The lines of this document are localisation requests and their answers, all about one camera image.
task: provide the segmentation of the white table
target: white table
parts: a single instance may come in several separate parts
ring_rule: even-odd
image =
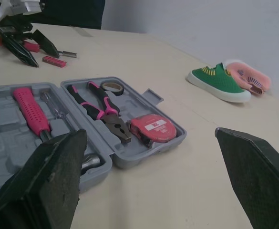
[[[40,68],[32,68],[0,47],[0,84],[60,86],[68,79],[117,76],[140,93],[151,88],[162,96],[158,107],[188,131],[178,148],[129,170],[113,168],[103,183],[82,194],[72,229],[252,228],[232,190],[214,130],[247,132],[279,151],[278,100],[265,94],[246,104],[221,101],[185,80],[203,63],[146,34],[85,30],[90,37],[69,27],[35,28],[78,58],[63,57],[68,66],[61,69],[34,53]]]

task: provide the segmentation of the robotic arm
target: robotic arm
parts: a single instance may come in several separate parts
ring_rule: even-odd
[[[2,0],[0,5],[0,22],[6,16],[39,12],[42,12],[40,0]]]
[[[59,58],[59,52],[53,43],[39,30],[34,33],[33,26],[23,14],[41,12],[40,0],[2,0],[0,3],[1,43],[23,63],[39,67],[38,63],[24,46],[25,40],[34,40],[48,55]]]

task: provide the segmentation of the pink shoe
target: pink shoe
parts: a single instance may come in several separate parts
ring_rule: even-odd
[[[223,65],[240,87],[254,94],[263,94],[271,86],[270,78],[240,60],[227,60]]]

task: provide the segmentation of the gray plastic tool case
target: gray plastic tool case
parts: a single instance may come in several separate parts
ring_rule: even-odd
[[[177,135],[168,143],[153,143],[148,148],[133,135],[132,141],[123,145],[101,120],[94,121],[88,116],[86,110],[77,104],[66,90],[66,87],[72,84],[76,86],[84,100],[98,105],[95,96],[86,89],[87,82],[93,81],[100,85],[101,82],[107,80],[124,85],[124,94],[121,96],[115,96],[108,91],[107,93],[112,102],[119,107],[121,118],[125,122],[147,114],[159,114],[171,120],[156,108],[156,105],[163,101],[160,96],[150,89],[143,94],[139,94],[125,82],[115,77],[64,81],[61,83],[61,88],[52,83],[0,86],[0,187],[22,168],[33,151],[41,144],[39,137],[28,128],[17,102],[12,97],[13,91],[18,87],[31,88],[35,100],[49,121],[53,137],[65,134],[73,129],[86,130],[88,145],[85,154],[97,153],[103,165],[89,169],[81,176],[80,192],[84,192],[102,182],[111,170],[113,162],[119,168],[130,168],[150,155],[178,146],[185,139],[186,131],[171,120],[176,127]],[[55,104],[66,114],[63,119],[55,118],[47,104],[41,100],[40,94],[42,92],[48,92]]]

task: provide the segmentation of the tape measure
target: tape measure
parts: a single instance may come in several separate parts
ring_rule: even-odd
[[[128,122],[130,131],[146,146],[153,142],[166,143],[176,137],[176,128],[172,122],[157,114],[148,114]]]

